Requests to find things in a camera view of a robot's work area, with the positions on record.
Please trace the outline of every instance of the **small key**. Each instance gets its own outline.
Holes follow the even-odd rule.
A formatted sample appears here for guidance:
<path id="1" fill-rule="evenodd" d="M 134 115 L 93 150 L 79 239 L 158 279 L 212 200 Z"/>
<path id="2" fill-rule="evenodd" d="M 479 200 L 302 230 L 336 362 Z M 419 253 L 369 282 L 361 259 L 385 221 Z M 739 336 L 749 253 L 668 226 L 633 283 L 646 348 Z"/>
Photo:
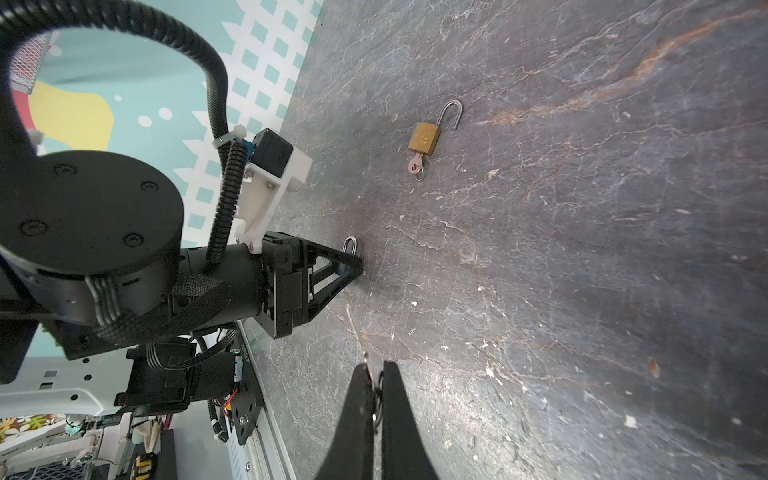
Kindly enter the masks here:
<path id="1" fill-rule="evenodd" d="M 413 174 L 413 177 L 422 181 L 424 178 L 424 156 L 419 152 L 413 156 L 410 162 L 408 162 L 408 173 Z"/>

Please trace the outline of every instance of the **padlock shackle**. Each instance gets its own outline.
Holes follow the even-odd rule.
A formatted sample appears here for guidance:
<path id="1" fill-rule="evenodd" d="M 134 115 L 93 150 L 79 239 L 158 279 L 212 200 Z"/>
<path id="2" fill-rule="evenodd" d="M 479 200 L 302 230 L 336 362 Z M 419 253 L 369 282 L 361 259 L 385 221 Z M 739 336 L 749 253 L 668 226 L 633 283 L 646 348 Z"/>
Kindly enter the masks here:
<path id="1" fill-rule="evenodd" d="M 451 100 L 447 104 L 445 104 L 445 107 L 442 108 L 442 111 L 440 112 L 440 117 L 437 119 L 437 126 L 439 127 L 442 123 L 442 118 L 445 115 L 445 111 L 448 110 L 448 107 L 451 105 L 455 105 L 458 107 L 458 114 L 456 115 L 456 121 L 453 122 L 453 130 L 455 130 L 458 127 L 458 121 L 462 119 L 462 112 L 464 111 L 464 105 L 458 100 Z"/>

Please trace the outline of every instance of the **yellow shape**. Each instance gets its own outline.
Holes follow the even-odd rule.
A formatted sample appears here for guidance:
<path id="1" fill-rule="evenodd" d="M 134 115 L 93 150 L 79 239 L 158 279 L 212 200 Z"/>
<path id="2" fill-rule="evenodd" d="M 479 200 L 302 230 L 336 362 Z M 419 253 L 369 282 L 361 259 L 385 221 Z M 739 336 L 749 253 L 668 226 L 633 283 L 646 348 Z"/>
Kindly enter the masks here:
<path id="1" fill-rule="evenodd" d="M 60 90 L 39 81 L 29 96 L 35 128 L 75 150 L 107 150 L 114 116 L 96 94 Z"/>

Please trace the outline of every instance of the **padlock body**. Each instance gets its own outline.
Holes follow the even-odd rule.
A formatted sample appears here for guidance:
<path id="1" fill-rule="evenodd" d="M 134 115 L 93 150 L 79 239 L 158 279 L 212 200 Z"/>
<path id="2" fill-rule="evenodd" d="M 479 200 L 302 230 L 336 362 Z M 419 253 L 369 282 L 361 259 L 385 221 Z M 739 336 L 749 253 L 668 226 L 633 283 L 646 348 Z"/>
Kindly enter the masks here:
<path id="1" fill-rule="evenodd" d="M 441 128 L 433 124 L 416 124 L 416 130 L 411 137 L 408 149 L 424 155 L 432 155 L 437 139 L 440 137 Z"/>

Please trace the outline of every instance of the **rust stain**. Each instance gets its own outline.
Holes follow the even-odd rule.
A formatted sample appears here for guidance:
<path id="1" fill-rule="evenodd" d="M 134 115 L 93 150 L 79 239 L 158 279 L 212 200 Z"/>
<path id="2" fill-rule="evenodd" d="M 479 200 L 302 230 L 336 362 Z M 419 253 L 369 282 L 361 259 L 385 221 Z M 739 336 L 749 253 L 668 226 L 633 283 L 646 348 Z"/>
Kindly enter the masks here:
<path id="1" fill-rule="evenodd" d="M 487 120 L 486 124 L 515 124 L 524 120 L 526 117 L 548 117 L 562 111 L 578 110 L 591 104 L 603 102 L 616 98 L 618 95 L 628 92 L 638 84 L 647 80 L 656 70 L 659 62 L 666 58 L 670 53 L 686 45 L 707 36 L 720 26 L 731 22 L 742 22 L 768 12 L 768 8 L 753 8 L 744 12 L 730 15 L 728 17 L 716 18 L 707 23 L 703 23 L 685 33 L 671 38 L 651 50 L 637 67 L 635 67 L 626 77 L 617 80 L 611 84 L 603 85 L 586 90 L 575 97 L 567 100 L 560 105 L 536 105 L 525 110 L 510 110 L 497 114 L 495 117 Z M 607 74 L 614 71 L 617 65 L 609 68 Z"/>
<path id="2" fill-rule="evenodd" d="M 658 362 L 653 358 L 648 360 L 648 371 L 655 378 L 659 378 L 659 376 L 661 375 L 661 368 L 659 367 Z"/>

